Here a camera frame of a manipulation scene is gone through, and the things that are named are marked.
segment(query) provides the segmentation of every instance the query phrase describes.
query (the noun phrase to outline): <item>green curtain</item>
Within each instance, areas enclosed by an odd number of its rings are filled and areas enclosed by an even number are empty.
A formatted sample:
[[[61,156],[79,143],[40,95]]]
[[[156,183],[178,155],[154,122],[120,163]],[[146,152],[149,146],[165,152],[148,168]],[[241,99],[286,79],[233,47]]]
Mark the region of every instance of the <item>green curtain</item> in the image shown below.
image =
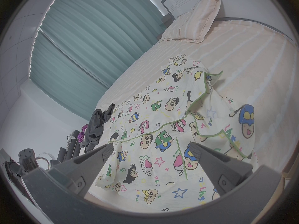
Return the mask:
[[[30,79],[89,120],[107,89],[157,42],[162,17],[150,0],[55,0],[40,27],[46,36],[39,31],[34,44]]]

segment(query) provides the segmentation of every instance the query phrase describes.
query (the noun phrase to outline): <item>pillowcase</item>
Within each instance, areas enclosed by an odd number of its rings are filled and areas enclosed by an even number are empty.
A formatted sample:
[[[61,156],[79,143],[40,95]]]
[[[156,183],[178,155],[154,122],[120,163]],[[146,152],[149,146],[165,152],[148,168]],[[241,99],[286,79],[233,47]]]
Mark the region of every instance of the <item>pillowcase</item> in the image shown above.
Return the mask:
[[[200,0],[165,30],[161,40],[200,43],[204,40],[220,8],[221,0]]]

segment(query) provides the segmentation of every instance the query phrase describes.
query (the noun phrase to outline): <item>cylindrical metal motor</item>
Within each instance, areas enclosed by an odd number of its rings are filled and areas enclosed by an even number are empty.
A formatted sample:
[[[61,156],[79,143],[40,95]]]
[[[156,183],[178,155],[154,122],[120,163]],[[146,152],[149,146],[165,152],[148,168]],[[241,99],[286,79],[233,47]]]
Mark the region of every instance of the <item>cylindrical metal motor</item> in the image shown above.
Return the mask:
[[[39,166],[32,148],[23,149],[19,152],[19,162],[22,169],[26,172],[30,172]]]

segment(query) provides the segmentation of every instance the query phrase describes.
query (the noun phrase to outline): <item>pajamas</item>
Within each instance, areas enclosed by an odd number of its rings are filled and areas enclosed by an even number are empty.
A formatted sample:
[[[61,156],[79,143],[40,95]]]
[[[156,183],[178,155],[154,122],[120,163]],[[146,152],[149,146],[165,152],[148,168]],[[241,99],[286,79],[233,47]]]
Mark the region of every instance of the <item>pajamas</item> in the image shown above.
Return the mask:
[[[217,94],[213,85],[221,74],[209,74],[184,54],[170,58],[157,81],[114,108],[109,135],[114,152],[95,185],[157,211],[205,204],[219,195],[190,142],[256,170],[253,107]]]

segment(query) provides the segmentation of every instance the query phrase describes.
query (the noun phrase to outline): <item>bed sheet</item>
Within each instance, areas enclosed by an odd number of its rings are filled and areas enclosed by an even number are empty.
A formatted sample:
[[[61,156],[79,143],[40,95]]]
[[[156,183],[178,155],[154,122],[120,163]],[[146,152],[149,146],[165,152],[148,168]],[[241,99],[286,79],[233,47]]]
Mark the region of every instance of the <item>bed sheet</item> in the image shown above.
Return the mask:
[[[130,66],[99,100],[106,110],[144,90],[170,57],[187,54],[222,77],[223,97],[254,106],[259,164],[282,171],[299,139],[298,48],[287,36],[251,21],[215,21],[201,43],[159,41]],[[110,122],[99,142],[109,139]]]

